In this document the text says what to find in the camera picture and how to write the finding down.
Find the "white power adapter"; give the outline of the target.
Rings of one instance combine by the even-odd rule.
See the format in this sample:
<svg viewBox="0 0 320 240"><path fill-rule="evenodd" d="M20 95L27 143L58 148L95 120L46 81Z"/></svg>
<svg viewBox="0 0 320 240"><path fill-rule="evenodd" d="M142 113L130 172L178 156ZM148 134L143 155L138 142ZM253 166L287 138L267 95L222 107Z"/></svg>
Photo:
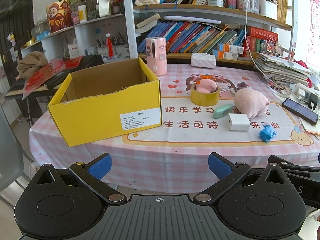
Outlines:
<svg viewBox="0 0 320 240"><path fill-rule="evenodd" d="M229 113L227 125L230 131L247 132L251 123L246 114Z"/></svg>

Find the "red fortune god box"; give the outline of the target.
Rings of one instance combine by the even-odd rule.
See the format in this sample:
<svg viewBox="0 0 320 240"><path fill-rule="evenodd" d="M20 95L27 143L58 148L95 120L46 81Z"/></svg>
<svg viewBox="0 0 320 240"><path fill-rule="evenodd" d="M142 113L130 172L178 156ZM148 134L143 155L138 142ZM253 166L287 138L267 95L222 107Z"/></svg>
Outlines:
<svg viewBox="0 0 320 240"><path fill-rule="evenodd" d="M68 0L61 0L46 7L50 32L55 33L73 25L71 6Z"/></svg>

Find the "red plastic bag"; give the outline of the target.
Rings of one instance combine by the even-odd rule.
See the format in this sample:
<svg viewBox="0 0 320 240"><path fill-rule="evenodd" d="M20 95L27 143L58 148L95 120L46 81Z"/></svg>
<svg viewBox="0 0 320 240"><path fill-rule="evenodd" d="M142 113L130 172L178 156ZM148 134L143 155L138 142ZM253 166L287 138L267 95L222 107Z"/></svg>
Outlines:
<svg viewBox="0 0 320 240"><path fill-rule="evenodd" d="M25 81L22 99L26 99L33 91L41 87L54 75L65 70L65 68L65 63L61 58L54 59L52 62L40 68Z"/></svg>

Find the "mint green case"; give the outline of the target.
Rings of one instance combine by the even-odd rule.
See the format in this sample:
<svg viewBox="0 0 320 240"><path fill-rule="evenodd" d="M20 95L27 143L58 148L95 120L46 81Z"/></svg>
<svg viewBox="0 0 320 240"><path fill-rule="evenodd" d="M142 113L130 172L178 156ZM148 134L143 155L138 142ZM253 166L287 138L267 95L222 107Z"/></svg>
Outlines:
<svg viewBox="0 0 320 240"><path fill-rule="evenodd" d="M213 111L213 118L219 119L223 116L226 116L229 113L232 113L233 109L234 109L234 105L232 103L217 107Z"/></svg>

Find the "black keyboard piano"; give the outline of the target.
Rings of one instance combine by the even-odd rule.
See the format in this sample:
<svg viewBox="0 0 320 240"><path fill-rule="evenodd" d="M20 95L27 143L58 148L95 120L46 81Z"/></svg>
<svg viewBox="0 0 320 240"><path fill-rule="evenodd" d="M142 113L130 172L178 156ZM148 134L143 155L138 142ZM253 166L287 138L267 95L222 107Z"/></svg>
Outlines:
<svg viewBox="0 0 320 240"><path fill-rule="evenodd" d="M79 56L63 61L54 59L31 77L17 80L5 94L6 99L25 99L33 92L56 89L68 74L103 64L100 55Z"/></svg>

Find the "stack of papers and notebooks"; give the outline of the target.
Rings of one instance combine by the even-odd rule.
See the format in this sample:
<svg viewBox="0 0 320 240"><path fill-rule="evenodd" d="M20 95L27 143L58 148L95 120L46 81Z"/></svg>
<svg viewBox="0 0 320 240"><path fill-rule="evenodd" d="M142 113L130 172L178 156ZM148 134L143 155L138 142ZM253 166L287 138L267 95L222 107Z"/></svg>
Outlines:
<svg viewBox="0 0 320 240"><path fill-rule="evenodd" d="M312 72L300 64L273 55L257 53L254 65L263 76L279 86L296 85L309 87Z"/></svg>

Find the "beige folded cloth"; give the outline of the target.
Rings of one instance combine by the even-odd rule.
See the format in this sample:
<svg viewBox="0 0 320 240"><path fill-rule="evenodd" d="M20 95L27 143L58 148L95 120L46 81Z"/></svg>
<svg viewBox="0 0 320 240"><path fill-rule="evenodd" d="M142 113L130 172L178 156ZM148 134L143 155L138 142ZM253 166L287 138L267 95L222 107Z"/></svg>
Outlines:
<svg viewBox="0 0 320 240"><path fill-rule="evenodd" d="M44 55L44 53L40 51L32 51L23 59L18 61L18 64L16 67L18 71L18 76L16 77L16 80L28 79L36 71L38 71L40 68L42 68L47 64L48 64L48 60Z"/></svg>

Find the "red dictionary book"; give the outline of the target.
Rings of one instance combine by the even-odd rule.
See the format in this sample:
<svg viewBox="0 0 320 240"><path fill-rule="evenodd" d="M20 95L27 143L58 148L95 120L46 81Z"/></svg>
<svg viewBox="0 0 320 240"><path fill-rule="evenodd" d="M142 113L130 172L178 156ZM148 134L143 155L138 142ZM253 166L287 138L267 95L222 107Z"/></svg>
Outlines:
<svg viewBox="0 0 320 240"><path fill-rule="evenodd" d="M259 38L262 40L267 39L268 41L278 41L277 33L257 27L249 27L248 34L251 37Z"/></svg>

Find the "yellow tape roll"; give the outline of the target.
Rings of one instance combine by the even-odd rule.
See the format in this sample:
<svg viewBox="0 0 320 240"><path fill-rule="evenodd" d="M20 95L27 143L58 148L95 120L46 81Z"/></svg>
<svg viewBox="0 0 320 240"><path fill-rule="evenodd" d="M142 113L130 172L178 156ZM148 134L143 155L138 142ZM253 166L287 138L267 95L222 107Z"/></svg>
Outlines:
<svg viewBox="0 0 320 240"><path fill-rule="evenodd" d="M191 86L190 100L198 106L215 106L219 100L220 88L212 93L200 93L196 90L196 85Z"/></svg>

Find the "large pink plush pig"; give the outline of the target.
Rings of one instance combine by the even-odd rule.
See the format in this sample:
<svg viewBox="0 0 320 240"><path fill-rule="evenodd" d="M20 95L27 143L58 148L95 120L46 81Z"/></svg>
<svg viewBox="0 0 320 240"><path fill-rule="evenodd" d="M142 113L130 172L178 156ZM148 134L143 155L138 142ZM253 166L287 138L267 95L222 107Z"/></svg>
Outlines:
<svg viewBox="0 0 320 240"><path fill-rule="evenodd" d="M264 115L270 105L270 101L261 92L243 88L234 96L234 105L241 114L246 114L249 119Z"/></svg>

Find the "white power strip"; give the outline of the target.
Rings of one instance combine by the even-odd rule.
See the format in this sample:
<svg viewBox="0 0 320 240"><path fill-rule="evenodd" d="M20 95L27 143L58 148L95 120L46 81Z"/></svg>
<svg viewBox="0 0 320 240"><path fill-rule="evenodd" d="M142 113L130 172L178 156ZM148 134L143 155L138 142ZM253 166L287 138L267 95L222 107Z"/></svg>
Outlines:
<svg viewBox="0 0 320 240"><path fill-rule="evenodd" d="M319 91L298 83L295 85L294 94L299 98L300 101L307 104L309 108L319 108Z"/></svg>

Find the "small pink plush toy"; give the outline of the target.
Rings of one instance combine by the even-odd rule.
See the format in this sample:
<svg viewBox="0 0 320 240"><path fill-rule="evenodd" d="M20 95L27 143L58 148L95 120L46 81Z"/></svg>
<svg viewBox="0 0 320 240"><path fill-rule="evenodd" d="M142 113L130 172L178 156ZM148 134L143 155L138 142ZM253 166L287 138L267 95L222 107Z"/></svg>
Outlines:
<svg viewBox="0 0 320 240"><path fill-rule="evenodd" d="M211 79L202 79L196 82L195 90L199 93L209 94L215 92L217 84Z"/></svg>

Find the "blue cloth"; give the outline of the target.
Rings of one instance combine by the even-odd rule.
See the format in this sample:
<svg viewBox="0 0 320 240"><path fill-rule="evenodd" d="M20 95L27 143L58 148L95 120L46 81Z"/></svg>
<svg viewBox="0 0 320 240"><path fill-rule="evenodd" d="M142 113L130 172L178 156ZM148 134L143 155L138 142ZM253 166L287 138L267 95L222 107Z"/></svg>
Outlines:
<svg viewBox="0 0 320 240"><path fill-rule="evenodd" d="M268 143L277 135L277 132L268 123L263 124L263 127L264 128L259 132L259 137L263 142Z"/></svg>

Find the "purple blue toy truck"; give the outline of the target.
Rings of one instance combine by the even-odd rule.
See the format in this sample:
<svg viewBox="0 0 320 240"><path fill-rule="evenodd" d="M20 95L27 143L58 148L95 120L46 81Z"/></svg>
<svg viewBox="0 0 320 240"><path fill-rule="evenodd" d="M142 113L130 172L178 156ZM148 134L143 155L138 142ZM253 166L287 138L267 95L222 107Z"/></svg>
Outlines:
<svg viewBox="0 0 320 240"><path fill-rule="evenodd" d="M238 82L236 84L237 90L245 89L248 88L248 84L245 82Z"/></svg>

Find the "orange white box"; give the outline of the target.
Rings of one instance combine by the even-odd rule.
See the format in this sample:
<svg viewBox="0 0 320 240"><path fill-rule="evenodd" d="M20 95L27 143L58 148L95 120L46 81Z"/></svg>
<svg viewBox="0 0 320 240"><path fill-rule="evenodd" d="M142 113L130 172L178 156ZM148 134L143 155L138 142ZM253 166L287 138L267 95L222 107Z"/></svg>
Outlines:
<svg viewBox="0 0 320 240"><path fill-rule="evenodd" d="M212 50L212 54L218 59L229 59L229 60L237 60L238 59L237 53L231 53L231 52L227 52L227 51Z"/></svg>
<svg viewBox="0 0 320 240"><path fill-rule="evenodd" d="M217 46L217 50L223 51L223 52L229 52L229 53L237 53L237 54L244 53L244 47L236 46L236 45L232 45L232 44L219 43Z"/></svg>

